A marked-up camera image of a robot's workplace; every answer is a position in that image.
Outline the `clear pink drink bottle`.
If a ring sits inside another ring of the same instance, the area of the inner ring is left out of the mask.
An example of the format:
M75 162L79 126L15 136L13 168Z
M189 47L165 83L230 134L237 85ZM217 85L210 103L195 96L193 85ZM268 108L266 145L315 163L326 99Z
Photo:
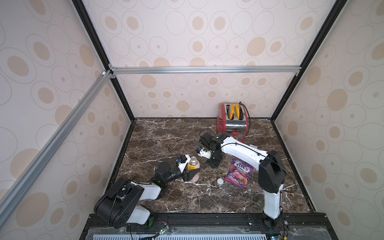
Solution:
M200 169L200 162L195 156L192 156L190 162L188 163L188 170L195 171L196 173L191 179L192 183L196 183L200 178L200 173L196 172L197 169Z

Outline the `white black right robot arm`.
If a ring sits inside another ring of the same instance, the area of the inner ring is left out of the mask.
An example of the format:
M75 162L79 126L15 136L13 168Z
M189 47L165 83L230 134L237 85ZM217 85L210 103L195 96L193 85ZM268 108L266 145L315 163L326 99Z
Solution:
M262 151L248 146L227 133L212 136L204 133L199 142L203 145L197 150L200 157L212 168L218 168L226 155L231 155L258 172L258 184L264 191L263 223L274 228L282 217L282 190L287 171L276 151Z

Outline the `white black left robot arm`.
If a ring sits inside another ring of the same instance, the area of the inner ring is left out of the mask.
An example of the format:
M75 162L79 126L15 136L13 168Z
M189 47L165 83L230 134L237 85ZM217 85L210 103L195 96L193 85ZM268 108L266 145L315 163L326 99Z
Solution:
M182 169L172 169L170 163L161 162L148 183L118 179L97 201L94 213L115 229L126 224L145 225L151 211L138 206L139 201L158 200L166 193L170 182L177 179L189 182L199 173L199 168L188 170L186 163L182 164Z

